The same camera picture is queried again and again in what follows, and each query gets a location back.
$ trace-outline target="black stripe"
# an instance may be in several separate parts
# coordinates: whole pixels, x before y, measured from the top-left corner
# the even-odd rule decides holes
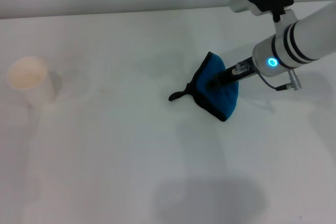
[[[300,63],[300,64],[307,64],[308,62],[304,62],[304,61],[298,59],[298,58],[292,53],[292,51],[290,50],[290,48],[289,48],[289,46],[288,46],[287,35],[288,35],[289,27],[290,27],[290,25],[286,28],[285,33],[284,33],[284,35],[283,35],[283,43],[284,43],[284,46],[285,46],[285,50],[286,50],[287,54],[289,55],[289,57],[292,58],[292,60],[294,60],[294,61],[296,61],[297,63]]]
[[[277,61],[280,63],[280,65],[282,65],[284,68],[292,69],[290,66],[284,64],[282,60],[280,60],[280,58],[277,54],[277,51],[275,50],[275,35],[272,38],[271,49],[272,49],[272,53],[273,53],[274,58],[277,59]]]
[[[314,61],[315,59],[310,59],[307,56],[305,56],[298,48],[298,46],[295,43],[295,39],[294,39],[294,28],[296,25],[297,21],[294,23],[294,25],[290,28],[290,32],[289,32],[289,39],[290,39],[290,43],[292,44],[292,47],[294,48],[295,52],[298,54],[298,56],[300,56],[302,59],[304,60],[308,60],[308,61]]]

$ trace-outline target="white cup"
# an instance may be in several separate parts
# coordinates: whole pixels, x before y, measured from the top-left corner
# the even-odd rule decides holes
[[[32,106],[51,103],[55,99],[48,66],[38,57],[17,60],[8,70],[7,83],[20,91]]]

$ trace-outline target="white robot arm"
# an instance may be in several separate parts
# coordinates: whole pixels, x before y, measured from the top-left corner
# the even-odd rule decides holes
[[[297,20],[291,9],[293,0],[230,0],[234,12],[250,10],[259,16],[272,13],[276,33],[258,43],[252,57],[217,74],[208,89],[217,89],[233,81],[258,74],[277,91],[301,89],[294,69],[336,51],[336,1],[310,16]],[[273,87],[262,77],[288,72],[290,83]]]

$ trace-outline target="blue fabric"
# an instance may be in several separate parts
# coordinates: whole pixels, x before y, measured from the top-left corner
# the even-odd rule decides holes
[[[225,65],[222,59],[218,55],[212,54],[211,59],[207,62],[197,78],[196,88],[200,93],[207,97],[214,107],[229,118],[237,104],[238,81],[225,85],[218,90],[207,91],[206,89],[206,83],[210,81],[214,75],[224,70]]]

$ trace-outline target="cable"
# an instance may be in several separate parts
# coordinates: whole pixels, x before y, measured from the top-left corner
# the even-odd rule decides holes
[[[287,90],[287,89],[292,88],[292,87],[291,87],[291,83],[284,84],[284,85],[280,85],[280,86],[278,86],[278,87],[274,87],[274,86],[272,86],[271,84],[269,84],[269,83],[265,80],[265,78],[261,75],[261,73],[259,72],[259,70],[258,70],[257,68],[255,68],[255,66],[253,66],[252,64],[250,64],[250,63],[248,63],[248,62],[246,62],[246,61],[241,61],[241,62],[239,62],[239,63],[243,63],[243,64],[245,64],[245,65],[248,65],[250,68],[252,68],[252,70],[253,70],[255,73],[257,73],[257,74],[259,75],[259,77],[261,78],[261,80],[263,80],[263,82],[264,82],[267,86],[269,86],[271,89],[274,89],[274,90],[276,90],[276,91],[281,91],[281,90]]]

